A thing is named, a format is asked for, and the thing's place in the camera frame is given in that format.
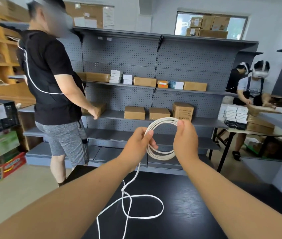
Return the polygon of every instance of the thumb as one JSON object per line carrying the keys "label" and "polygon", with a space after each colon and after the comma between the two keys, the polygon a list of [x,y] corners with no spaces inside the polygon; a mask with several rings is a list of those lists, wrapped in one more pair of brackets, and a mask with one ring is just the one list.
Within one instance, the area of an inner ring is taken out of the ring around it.
{"label": "thumb", "polygon": [[154,134],[154,131],[153,130],[150,130],[147,132],[146,135],[144,135],[143,139],[141,140],[141,143],[144,145],[144,146],[147,146],[151,140],[151,138],[153,137],[153,134]]}
{"label": "thumb", "polygon": [[183,131],[184,131],[184,121],[179,120],[175,137],[177,138],[179,136],[182,136],[183,135]]}

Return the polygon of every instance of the gray shorts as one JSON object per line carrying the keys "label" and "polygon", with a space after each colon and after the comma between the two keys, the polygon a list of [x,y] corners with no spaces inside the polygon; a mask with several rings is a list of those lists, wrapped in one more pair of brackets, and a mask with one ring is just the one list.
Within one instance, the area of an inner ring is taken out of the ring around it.
{"label": "gray shorts", "polygon": [[66,154],[73,167],[89,162],[87,134],[81,120],[63,125],[35,123],[47,135],[52,156]]}

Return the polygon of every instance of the floor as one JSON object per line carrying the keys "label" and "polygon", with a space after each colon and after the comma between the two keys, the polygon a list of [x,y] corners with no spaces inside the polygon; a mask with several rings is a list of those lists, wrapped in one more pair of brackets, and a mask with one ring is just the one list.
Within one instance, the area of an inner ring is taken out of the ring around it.
{"label": "floor", "polygon": [[[258,180],[244,167],[241,162],[235,161],[231,155],[235,144],[235,137],[231,144],[221,174],[229,180],[243,182],[258,182]],[[217,168],[224,146],[221,151],[214,151],[212,162]],[[242,156],[250,156],[244,149]],[[0,223],[12,214],[21,210],[36,199],[57,188],[48,167],[24,165],[0,182]]]}

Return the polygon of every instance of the window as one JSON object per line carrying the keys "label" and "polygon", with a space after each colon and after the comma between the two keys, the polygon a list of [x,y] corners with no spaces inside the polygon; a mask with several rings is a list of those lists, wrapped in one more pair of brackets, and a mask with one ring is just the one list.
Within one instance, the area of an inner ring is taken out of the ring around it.
{"label": "window", "polygon": [[174,34],[185,36],[186,29],[189,27],[191,18],[203,17],[203,15],[230,17],[230,22],[227,27],[227,31],[228,31],[227,39],[231,39],[231,40],[241,40],[242,39],[248,17],[221,15],[221,14],[208,14],[208,13],[178,12],[177,17],[176,17]]}

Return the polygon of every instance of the black crate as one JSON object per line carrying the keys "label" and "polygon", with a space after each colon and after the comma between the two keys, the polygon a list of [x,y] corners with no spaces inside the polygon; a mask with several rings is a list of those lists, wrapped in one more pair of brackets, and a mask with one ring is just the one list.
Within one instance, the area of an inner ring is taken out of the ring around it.
{"label": "black crate", "polygon": [[0,131],[19,125],[18,113],[14,101],[0,100],[5,107],[7,118],[0,119]]}

